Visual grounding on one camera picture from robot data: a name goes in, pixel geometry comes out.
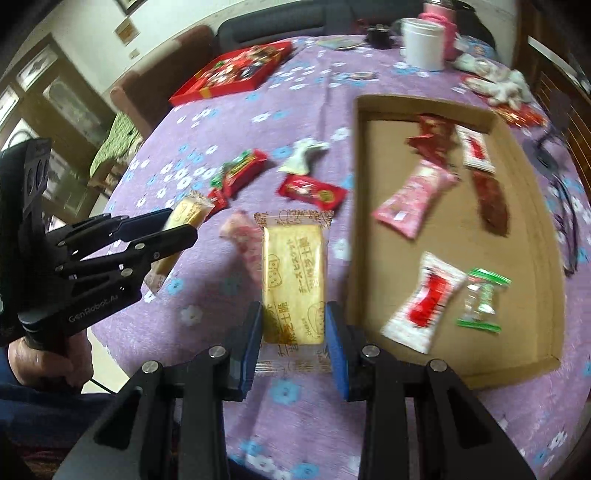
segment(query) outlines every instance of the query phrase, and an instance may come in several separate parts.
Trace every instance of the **chair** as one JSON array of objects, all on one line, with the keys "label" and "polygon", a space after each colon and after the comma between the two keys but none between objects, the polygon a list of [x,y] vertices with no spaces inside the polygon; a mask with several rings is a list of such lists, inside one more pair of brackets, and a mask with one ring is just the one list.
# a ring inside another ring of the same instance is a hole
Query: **chair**
[{"label": "chair", "polygon": [[211,28],[196,25],[165,41],[125,72],[111,89],[111,100],[146,139],[170,111],[172,94],[217,55]]}]

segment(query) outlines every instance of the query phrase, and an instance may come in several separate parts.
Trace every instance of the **cheese biscuit package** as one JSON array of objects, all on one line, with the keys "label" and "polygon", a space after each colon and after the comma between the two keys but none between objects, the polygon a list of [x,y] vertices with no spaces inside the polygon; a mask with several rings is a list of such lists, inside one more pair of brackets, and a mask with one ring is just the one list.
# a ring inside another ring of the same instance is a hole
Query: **cheese biscuit package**
[{"label": "cheese biscuit package", "polygon": [[257,213],[262,228],[263,344],[258,372],[327,371],[327,239],[333,212]]},{"label": "cheese biscuit package", "polygon": [[[174,208],[173,212],[166,220],[163,230],[170,230],[181,225],[189,224],[195,229],[205,221],[209,213],[213,210],[214,204],[205,195],[194,190],[182,199]],[[176,265],[182,252],[170,255],[166,258],[153,262],[150,271],[144,278],[144,282],[153,294],[157,294],[168,275]]]}]

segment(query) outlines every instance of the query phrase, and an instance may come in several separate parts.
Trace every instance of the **cardboard box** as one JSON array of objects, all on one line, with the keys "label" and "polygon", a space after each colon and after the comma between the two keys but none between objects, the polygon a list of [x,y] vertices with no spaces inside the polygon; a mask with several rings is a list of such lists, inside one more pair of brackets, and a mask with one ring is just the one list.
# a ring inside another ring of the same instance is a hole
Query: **cardboard box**
[{"label": "cardboard box", "polygon": [[292,50],[291,41],[278,41],[269,45],[273,45],[278,49],[277,55],[258,69],[252,77],[245,80],[239,80],[238,82],[227,83],[225,85],[217,85],[213,87],[201,86],[202,82],[200,82],[200,79],[204,72],[211,70],[217,62],[231,59],[243,51],[249,50],[251,47],[231,51],[220,55],[215,60],[212,60],[205,65],[195,74],[195,76],[191,77],[181,88],[174,92],[174,95],[168,101],[173,106],[179,106],[203,98],[219,97],[230,93],[256,90],[269,78],[277,66],[291,53]]},{"label": "cardboard box", "polygon": [[[417,115],[434,113],[485,134],[509,210],[509,235],[484,230],[469,172],[457,144],[450,152],[462,182],[438,198],[415,241],[370,213],[394,194],[420,160],[405,144],[418,135]],[[347,318],[398,359],[445,360],[471,388],[523,382],[560,366],[564,274],[553,221],[523,150],[495,113],[453,102],[365,95],[356,101],[355,223]],[[498,335],[456,326],[465,287],[444,311],[429,355],[380,334],[416,288],[419,259],[430,251],[468,271],[486,268],[512,280],[499,300]]]}]

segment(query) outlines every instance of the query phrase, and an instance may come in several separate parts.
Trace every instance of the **white candy wrapper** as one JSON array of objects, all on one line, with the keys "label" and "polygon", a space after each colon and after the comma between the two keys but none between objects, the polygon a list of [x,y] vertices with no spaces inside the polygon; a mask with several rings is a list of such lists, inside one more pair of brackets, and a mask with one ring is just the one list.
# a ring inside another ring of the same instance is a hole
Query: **white candy wrapper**
[{"label": "white candy wrapper", "polygon": [[464,166],[495,173],[495,166],[486,149],[484,135],[469,128],[456,125],[457,136],[462,143]]},{"label": "white candy wrapper", "polygon": [[[421,258],[417,289],[382,327],[382,335],[417,352],[428,353],[447,302],[466,278],[463,271],[425,252]],[[433,298],[436,302],[429,305]]]}]

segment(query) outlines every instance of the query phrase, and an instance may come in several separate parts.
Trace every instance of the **purple tablecloth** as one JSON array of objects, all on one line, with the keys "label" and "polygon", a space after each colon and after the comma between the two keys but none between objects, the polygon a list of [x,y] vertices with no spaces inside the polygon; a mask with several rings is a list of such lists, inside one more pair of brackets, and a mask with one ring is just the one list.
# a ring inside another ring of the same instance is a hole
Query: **purple tablecloth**
[{"label": "purple tablecloth", "polygon": [[[330,142],[329,152],[314,164],[314,176],[351,190],[352,108],[362,93],[484,106],[461,87],[459,72],[410,68],[397,50],[331,51],[312,39],[294,42],[298,53],[255,92],[193,102],[170,112],[138,153],[107,211],[135,216],[172,207],[191,189],[207,193],[216,169],[243,150],[260,148],[278,164],[305,137]],[[342,75],[368,71],[379,78],[351,81]],[[519,141],[540,134],[540,129],[515,130]],[[568,153],[561,147],[554,150],[569,168],[567,186],[581,226],[579,272],[566,281],[562,366],[525,384],[479,395],[541,479],[556,471],[574,445],[574,427],[591,386],[591,326],[584,321],[591,313],[591,209]],[[248,303],[259,299],[260,292],[234,246],[219,239],[219,228],[237,207],[249,212],[288,208],[287,199],[274,193],[282,178],[276,168],[267,170],[231,201],[229,210],[206,222],[197,244],[182,255],[157,297],[143,287],[141,302],[93,327],[123,370],[132,374],[150,359],[166,365],[189,360],[242,321]],[[556,209],[557,192],[542,177],[540,187],[548,207]],[[344,292],[352,210],[350,194],[330,230],[331,300],[341,300]],[[113,245],[110,251],[124,248]],[[269,477],[350,480],[358,473],[364,406],[345,404],[327,375],[257,377],[245,402],[225,405],[224,417],[228,454]]]}]

